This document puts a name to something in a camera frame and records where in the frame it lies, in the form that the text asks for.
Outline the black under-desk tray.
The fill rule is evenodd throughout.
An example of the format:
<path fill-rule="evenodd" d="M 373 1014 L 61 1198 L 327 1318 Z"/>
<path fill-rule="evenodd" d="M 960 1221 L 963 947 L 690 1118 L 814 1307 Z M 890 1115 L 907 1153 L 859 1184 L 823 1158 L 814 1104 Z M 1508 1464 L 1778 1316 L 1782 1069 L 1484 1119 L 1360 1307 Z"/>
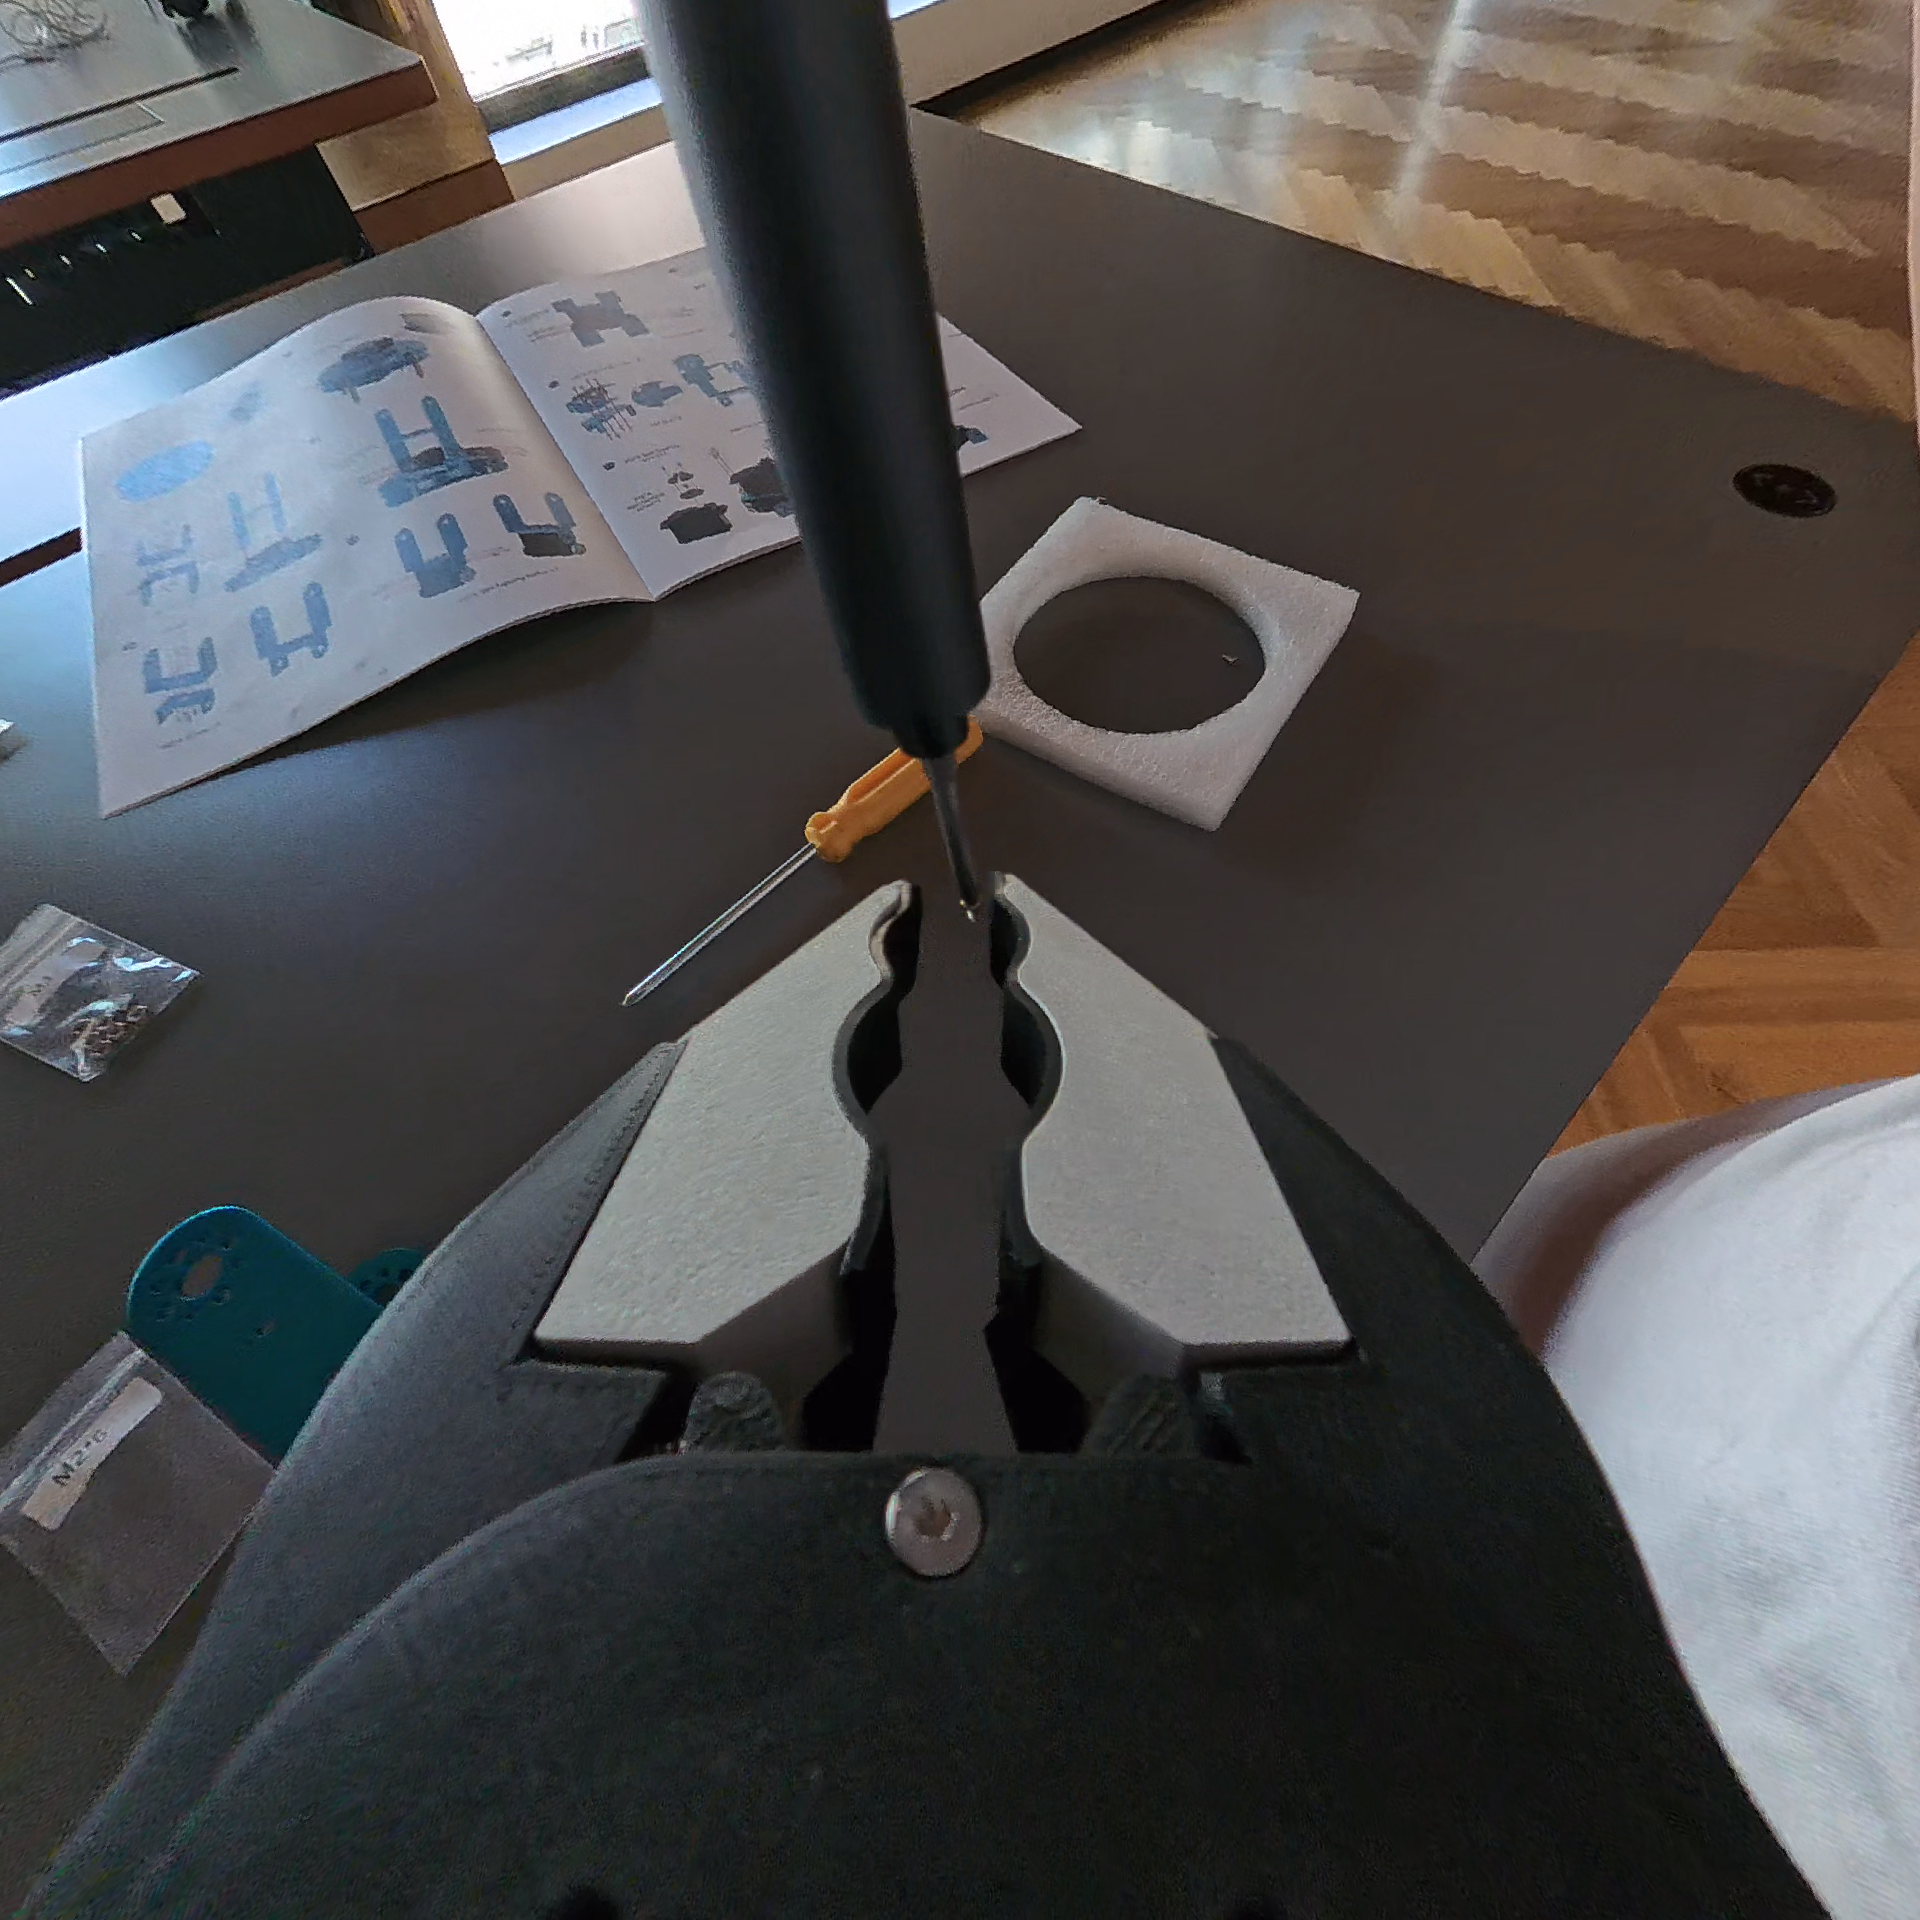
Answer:
<path fill-rule="evenodd" d="M 3 253 L 3 393 L 170 337 L 285 281 L 370 259 L 307 148 Z"/>

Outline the clear bag of nuts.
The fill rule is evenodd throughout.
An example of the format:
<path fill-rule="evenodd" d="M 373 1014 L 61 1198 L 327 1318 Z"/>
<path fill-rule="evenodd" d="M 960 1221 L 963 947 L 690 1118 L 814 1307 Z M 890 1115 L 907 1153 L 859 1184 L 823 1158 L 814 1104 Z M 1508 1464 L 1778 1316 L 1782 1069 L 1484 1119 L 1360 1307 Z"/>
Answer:
<path fill-rule="evenodd" d="M 91 1084 L 202 974 L 53 903 L 3 941 L 3 1043 Z"/>

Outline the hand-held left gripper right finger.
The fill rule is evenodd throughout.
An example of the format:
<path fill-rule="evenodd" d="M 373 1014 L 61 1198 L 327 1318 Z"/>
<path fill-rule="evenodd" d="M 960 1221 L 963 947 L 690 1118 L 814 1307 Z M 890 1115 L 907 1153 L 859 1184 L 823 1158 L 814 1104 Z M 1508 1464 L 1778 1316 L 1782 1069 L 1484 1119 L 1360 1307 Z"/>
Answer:
<path fill-rule="evenodd" d="M 998 1064 L 1028 1109 L 1011 1235 L 1068 1377 L 1325 1359 L 1352 1336 L 1211 1030 L 1016 876 L 994 879 Z"/>

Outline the open instruction booklet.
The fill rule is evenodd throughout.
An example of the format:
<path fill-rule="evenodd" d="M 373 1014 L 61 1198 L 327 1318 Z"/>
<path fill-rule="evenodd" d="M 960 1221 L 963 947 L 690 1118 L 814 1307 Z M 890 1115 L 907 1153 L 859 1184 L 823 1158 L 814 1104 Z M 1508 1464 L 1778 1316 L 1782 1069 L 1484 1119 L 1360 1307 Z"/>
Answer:
<path fill-rule="evenodd" d="M 349 304 L 80 444 L 106 819 L 799 536 L 709 253 Z"/>

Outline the grey table with wood edge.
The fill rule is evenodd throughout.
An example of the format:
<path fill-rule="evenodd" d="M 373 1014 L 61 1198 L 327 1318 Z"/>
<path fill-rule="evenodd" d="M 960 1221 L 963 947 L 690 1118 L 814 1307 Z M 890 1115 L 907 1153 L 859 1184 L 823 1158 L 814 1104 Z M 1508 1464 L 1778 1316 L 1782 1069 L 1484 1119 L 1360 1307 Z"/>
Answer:
<path fill-rule="evenodd" d="M 418 55 L 307 4 L 110 3 L 102 23 L 32 61 L 4 38 L 4 248 L 437 101 Z"/>

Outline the white foam square with hole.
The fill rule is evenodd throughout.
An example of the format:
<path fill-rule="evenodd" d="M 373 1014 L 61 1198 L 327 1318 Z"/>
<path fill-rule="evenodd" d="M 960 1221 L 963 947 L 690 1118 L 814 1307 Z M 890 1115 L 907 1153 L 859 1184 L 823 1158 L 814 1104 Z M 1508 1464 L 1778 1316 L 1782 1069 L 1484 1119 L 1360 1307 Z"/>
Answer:
<path fill-rule="evenodd" d="M 1255 638 L 1262 675 L 1236 703 L 1187 729 L 1122 733 L 1047 703 L 1016 668 L 1016 640 L 1066 591 L 1109 581 L 1204 591 Z M 1355 608 L 1350 587 L 1082 496 L 981 599 L 992 680 L 976 719 L 986 735 L 1211 831 L 1333 655 Z"/>

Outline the dark grey desk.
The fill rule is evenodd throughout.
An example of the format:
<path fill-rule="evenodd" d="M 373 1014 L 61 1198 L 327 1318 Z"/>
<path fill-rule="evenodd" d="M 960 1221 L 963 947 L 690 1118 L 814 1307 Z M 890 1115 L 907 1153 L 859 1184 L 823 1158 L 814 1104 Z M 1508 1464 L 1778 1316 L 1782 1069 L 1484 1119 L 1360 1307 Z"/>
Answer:
<path fill-rule="evenodd" d="M 950 316 L 1083 425 L 978 476 L 983 574 L 1103 496 L 1358 591 L 1215 833 L 967 768 L 981 855 L 1211 1030 L 1350 1347 L 1163 1377 L 1168 1453 L 1020 1339 L 1063 1444 L 971 1449 L 1028 1109 L 923 815 L 618 1013 L 872 753 L 799 555 L 484 640 L 114 823 L 69 560 L 4 589 L 4 928 L 48 901 L 202 979 L 91 1088 L 4 1049 L 4 1440 L 194 1209 L 438 1251 L 139 1678 L 4 1557 L 4 1895 L 132 1748 L 55 1908 L 1804 1910 L 1464 1261 L 1912 636 L 1904 435 L 971 128 L 916 148 Z M 1746 504 L 1766 462 L 1835 510 Z M 539 1310 L 648 1052 L 894 876 L 879 1431 L 686 1446 L 690 1374 L 546 1359 Z"/>

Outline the yellow handled screwdriver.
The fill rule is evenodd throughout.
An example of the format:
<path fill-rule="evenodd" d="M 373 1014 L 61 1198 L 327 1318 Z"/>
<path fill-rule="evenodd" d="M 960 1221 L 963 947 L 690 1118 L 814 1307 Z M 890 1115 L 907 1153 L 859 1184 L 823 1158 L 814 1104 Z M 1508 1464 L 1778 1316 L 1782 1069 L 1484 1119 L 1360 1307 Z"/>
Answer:
<path fill-rule="evenodd" d="M 932 800 L 932 813 L 942 828 L 947 849 L 956 860 L 956 873 L 963 885 L 963 903 L 971 913 L 978 903 L 978 881 L 971 852 L 965 847 L 965 831 L 957 815 L 956 769 L 971 759 L 983 745 L 983 731 L 976 719 L 967 719 L 963 745 L 934 760 L 911 759 L 904 751 L 890 751 L 867 774 L 858 776 L 831 805 L 814 811 L 803 830 L 799 847 L 774 865 L 754 886 L 725 908 L 707 928 L 674 949 L 662 961 L 639 975 L 619 998 L 619 1006 L 634 1008 L 658 992 L 674 974 L 688 966 L 696 955 L 707 952 L 722 940 L 733 923 L 740 923 L 763 897 L 774 893 L 784 881 L 797 878 L 807 864 L 840 864 L 863 840 L 872 839 L 882 828 L 900 819 L 920 798 Z"/>

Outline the clear labelled zip bag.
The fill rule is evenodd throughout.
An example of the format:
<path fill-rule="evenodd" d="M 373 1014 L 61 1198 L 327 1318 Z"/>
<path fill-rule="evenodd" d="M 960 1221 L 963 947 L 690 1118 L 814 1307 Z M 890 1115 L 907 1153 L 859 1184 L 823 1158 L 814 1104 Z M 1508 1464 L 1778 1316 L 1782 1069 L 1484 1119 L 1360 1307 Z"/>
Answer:
<path fill-rule="evenodd" d="M 126 1676 L 250 1521 L 274 1473 L 128 1333 L 4 1441 L 3 1541 Z"/>

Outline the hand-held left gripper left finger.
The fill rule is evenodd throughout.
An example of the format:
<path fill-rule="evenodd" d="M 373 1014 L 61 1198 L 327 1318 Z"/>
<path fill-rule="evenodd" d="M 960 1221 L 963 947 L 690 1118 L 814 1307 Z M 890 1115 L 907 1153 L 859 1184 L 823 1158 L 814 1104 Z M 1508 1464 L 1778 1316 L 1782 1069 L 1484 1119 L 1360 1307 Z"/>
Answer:
<path fill-rule="evenodd" d="M 565 1359 L 826 1377 L 885 1200 L 920 893 L 892 879 L 692 1025 L 534 1329 Z"/>

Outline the black electric screwdriver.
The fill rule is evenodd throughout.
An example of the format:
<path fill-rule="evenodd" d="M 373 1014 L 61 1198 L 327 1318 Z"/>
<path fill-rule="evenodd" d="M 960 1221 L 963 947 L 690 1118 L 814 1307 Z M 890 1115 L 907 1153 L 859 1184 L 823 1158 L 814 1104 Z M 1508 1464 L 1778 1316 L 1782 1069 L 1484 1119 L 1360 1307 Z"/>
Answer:
<path fill-rule="evenodd" d="M 639 36 L 854 703 L 923 760 L 976 917 L 989 660 L 886 6 L 651 3 Z"/>

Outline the blue metal bracket with servo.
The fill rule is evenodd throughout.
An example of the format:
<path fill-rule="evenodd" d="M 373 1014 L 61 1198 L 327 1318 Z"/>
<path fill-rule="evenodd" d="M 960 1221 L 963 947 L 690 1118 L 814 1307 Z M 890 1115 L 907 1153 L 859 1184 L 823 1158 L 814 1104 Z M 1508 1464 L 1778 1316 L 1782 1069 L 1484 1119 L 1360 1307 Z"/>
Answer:
<path fill-rule="evenodd" d="M 341 1275 L 262 1215 L 210 1206 L 142 1257 L 128 1284 L 126 1329 L 279 1463 L 422 1259 L 396 1248 Z"/>

